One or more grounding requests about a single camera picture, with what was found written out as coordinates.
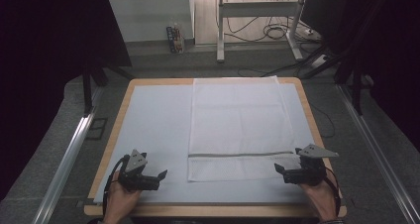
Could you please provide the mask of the aluminium floor rail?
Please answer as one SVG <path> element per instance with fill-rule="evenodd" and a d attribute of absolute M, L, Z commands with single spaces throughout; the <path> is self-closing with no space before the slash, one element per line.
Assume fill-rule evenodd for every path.
<path fill-rule="evenodd" d="M 59 166 L 52 178 L 52 182 L 39 206 L 36 215 L 31 224 L 48 224 L 55 207 L 59 201 L 61 193 L 68 180 L 72 167 L 76 161 L 81 146 L 86 138 L 94 116 L 97 111 L 99 100 L 103 94 L 104 89 L 97 87 L 92 95 L 93 107 L 91 111 L 84 115 L 77 124 L 73 136 L 67 146 L 67 149 L 61 159 Z"/>
<path fill-rule="evenodd" d="M 420 211 L 384 155 L 364 116 L 354 108 L 349 88 L 339 84 L 337 89 L 407 224 L 420 224 Z"/>

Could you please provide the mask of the white panel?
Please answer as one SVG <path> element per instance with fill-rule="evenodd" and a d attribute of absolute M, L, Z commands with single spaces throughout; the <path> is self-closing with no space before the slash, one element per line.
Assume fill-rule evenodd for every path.
<path fill-rule="evenodd" d="M 109 0 L 125 42 L 166 40 L 166 28 L 178 25 L 194 38 L 193 0 Z"/>

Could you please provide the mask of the white power strip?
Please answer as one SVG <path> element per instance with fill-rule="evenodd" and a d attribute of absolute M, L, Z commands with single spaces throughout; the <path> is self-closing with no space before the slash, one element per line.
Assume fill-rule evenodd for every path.
<path fill-rule="evenodd" d="M 320 34 L 317 33 L 315 30 L 312 30 L 312 29 L 305 29 L 304 30 L 304 35 L 307 39 L 311 39 L 311 40 L 321 40 L 322 39 Z"/>
<path fill-rule="evenodd" d="M 311 66 L 312 66 L 313 68 L 316 68 L 316 67 L 318 67 L 318 66 L 322 65 L 324 62 L 326 62 L 326 61 L 327 61 L 327 60 L 329 60 L 329 59 L 330 59 L 330 57 L 329 57 L 329 56 L 327 56 L 327 55 L 320 55 L 318 58 L 316 58 L 316 59 L 312 62 Z"/>

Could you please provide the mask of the pale blue table mat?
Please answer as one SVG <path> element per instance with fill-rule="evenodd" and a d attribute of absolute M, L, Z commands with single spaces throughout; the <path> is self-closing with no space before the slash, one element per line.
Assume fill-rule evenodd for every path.
<path fill-rule="evenodd" d="M 313 143 L 309 124 L 296 87 L 288 94 L 290 118 L 297 147 Z M 146 191 L 145 204 L 269 204 L 303 203 L 303 191 L 284 182 L 281 174 L 272 178 L 193 182 L 188 179 L 188 150 L 191 129 L 193 83 L 189 85 L 137 86 L 111 160 L 116 162 L 133 149 L 147 153 L 144 173 L 157 175 L 167 170 L 156 191 Z"/>

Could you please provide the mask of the pack of bottles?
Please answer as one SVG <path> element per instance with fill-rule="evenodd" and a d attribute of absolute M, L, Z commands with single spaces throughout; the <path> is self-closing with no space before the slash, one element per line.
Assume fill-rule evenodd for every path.
<path fill-rule="evenodd" d="M 184 52 L 184 37 L 181 28 L 174 23 L 166 28 L 169 49 L 173 54 L 182 54 Z"/>

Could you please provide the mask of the white towel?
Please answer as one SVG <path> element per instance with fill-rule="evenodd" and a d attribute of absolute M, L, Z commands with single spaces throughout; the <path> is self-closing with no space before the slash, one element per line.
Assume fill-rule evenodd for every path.
<path fill-rule="evenodd" d="M 297 138 L 286 101 L 292 90 L 275 77 L 196 79 L 188 179 L 264 179 L 276 176 L 275 165 L 297 168 Z"/>

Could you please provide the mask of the person's right hand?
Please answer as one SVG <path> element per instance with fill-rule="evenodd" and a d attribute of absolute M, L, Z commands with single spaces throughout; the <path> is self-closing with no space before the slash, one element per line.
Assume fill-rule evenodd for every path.
<path fill-rule="evenodd" d="M 300 184 L 300 187 L 321 222 L 333 221 L 338 218 L 334 192 L 325 180 L 315 186 Z"/>

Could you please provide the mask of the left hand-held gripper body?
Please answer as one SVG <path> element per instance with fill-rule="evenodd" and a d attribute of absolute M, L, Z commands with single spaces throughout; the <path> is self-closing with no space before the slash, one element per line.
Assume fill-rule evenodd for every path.
<path fill-rule="evenodd" d="M 148 163 L 136 149 L 130 155 L 123 157 L 123 164 L 119 172 L 118 181 L 127 190 L 158 190 L 157 176 L 143 175 L 143 170 Z"/>

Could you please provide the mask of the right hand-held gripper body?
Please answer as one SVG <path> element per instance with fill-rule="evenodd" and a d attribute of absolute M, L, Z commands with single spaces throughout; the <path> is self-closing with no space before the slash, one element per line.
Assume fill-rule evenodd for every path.
<path fill-rule="evenodd" d="M 318 185 L 327 175 L 325 158 L 337 158 L 338 153 L 310 144 L 300 152 L 300 168 L 286 169 L 285 183 Z"/>

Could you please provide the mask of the black curtain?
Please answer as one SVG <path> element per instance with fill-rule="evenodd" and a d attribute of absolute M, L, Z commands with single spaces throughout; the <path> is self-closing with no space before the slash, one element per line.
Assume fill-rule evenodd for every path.
<path fill-rule="evenodd" d="M 420 152 L 420 0 L 305 0 L 301 20 L 345 57 L 335 80 L 369 76 L 371 96 Z"/>
<path fill-rule="evenodd" d="M 0 0 L 0 201 L 40 144 L 65 85 L 130 60 L 109 0 Z"/>

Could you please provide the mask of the white metal desk frame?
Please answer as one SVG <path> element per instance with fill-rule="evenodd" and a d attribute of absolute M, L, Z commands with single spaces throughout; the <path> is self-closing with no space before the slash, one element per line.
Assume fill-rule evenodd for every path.
<path fill-rule="evenodd" d="M 289 26 L 285 35 L 295 59 L 303 60 L 303 55 L 295 40 L 295 33 L 304 3 L 305 0 L 246 3 L 225 3 L 223 0 L 219 0 L 217 12 L 219 22 L 217 61 L 223 62 L 225 60 L 224 20 L 227 18 L 246 17 L 291 17 L 292 24 Z"/>

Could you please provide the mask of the person's left hand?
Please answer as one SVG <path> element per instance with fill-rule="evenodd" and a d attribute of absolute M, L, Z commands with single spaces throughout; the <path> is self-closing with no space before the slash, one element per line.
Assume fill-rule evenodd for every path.
<path fill-rule="evenodd" d="M 135 208 L 141 195 L 140 190 L 128 191 L 118 181 L 119 173 L 116 171 L 111 179 L 108 192 L 106 212 L 103 217 L 104 224 L 120 224 Z"/>

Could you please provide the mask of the black metal stand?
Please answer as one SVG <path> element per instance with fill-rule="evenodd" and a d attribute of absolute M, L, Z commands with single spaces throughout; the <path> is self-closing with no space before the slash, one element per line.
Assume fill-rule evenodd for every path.
<path fill-rule="evenodd" d="M 363 85 L 358 54 L 376 13 L 376 0 L 305 0 L 302 14 L 303 22 L 322 38 L 322 46 L 309 57 L 315 57 L 326 49 L 333 56 L 301 75 L 301 78 L 312 78 L 338 64 L 334 81 L 344 84 L 350 76 L 353 77 L 352 105 L 359 114 L 362 114 L 360 100 Z"/>
<path fill-rule="evenodd" d="M 93 99 L 90 79 L 93 79 L 95 84 L 99 87 L 106 86 L 108 84 L 108 77 L 105 74 L 105 68 L 109 68 L 111 71 L 127 78 L 128 80 L 135 79 L 135 77 L 132 74 L 128 73 L 119 66 L 107 62 L 104 59 L 99 59 L 96 62 L 86 64 L 82 72 L 85 117 L 87 117 L 93 110 Z"/>

